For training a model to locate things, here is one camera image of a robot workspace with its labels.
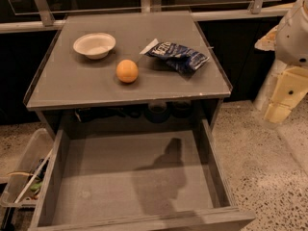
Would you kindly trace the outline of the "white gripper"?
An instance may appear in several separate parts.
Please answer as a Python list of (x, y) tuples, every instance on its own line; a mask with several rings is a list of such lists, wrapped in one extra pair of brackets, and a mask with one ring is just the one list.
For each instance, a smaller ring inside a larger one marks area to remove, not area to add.
[(308, 93), (308, 0), (296, 0), (293, 7), (254, 47), (262, 51), (274, 51), (281, 62), (296, 65), (284, 70), (269, 100), (264, 120), (283, 122)]

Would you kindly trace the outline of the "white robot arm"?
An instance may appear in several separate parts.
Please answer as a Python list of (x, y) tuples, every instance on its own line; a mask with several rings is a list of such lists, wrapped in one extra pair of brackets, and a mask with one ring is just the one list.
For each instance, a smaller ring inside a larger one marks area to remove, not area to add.
[(275, 60), (254, 105), (264, 120), (281, 123), (308, 93), (308, 0), (296, 0), (255, 48), (273, 51)]

